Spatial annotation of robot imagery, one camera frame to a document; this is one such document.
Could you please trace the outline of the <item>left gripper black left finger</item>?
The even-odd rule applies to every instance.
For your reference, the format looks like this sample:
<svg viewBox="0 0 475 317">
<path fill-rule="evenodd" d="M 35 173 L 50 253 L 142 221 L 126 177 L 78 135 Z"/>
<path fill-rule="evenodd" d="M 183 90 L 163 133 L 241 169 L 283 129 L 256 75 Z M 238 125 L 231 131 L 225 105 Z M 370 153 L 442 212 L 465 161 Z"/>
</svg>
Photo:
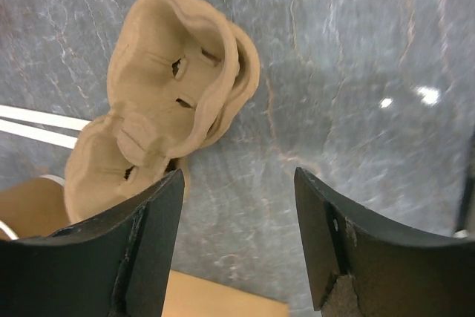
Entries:
<svg viewBox="0 0 475 317">
<path fill-rule="evenodd" d="M 47 237 L 1 242 L 3 316 L 160 316 L 183 206 L 181 170 Z"/>
</svg>

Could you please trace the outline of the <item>pulp cardboard cup carrier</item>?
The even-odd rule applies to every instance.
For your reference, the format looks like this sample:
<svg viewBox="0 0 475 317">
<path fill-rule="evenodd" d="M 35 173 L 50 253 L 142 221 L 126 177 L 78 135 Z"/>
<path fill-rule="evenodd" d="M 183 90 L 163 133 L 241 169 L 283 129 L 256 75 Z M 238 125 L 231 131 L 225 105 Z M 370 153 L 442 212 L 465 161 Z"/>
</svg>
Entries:
<svg viewBox="0 0 475 317">
<path fill-rule="evenodd" d="M 65 169 L 71 222 L 160 180 L 205 140 L 238 74 L 226 17 L 203 0 L 136 0 L 107 74 L 109 112 L 80 132 Z"/>
</svg>

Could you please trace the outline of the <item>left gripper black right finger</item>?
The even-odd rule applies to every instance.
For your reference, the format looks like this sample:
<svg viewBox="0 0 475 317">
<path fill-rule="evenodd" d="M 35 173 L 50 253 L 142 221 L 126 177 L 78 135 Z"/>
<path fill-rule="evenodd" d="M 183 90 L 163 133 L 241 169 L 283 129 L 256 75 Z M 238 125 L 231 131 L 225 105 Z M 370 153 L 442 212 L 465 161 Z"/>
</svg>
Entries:
<svg viewBox="0 0 475 317">
<path fill-rule="evenodd" d="M 323 316 L 472 316 L 474 241 L 406 226 L 303 168 L 295 203 L 312 304 Z"/>
</svg>

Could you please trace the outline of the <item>brown paper bag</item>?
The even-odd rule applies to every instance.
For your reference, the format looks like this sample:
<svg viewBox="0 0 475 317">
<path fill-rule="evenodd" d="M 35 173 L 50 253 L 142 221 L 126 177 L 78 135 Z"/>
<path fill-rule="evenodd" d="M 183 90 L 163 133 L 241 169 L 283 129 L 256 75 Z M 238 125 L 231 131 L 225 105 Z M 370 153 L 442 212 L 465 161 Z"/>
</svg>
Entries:
<svg viewBox="0 0 475 317">
<path fill-rule="evenodd" d="M 285 303 L 172 270 L 163 316 L 288 316 Z"/>
</svg>

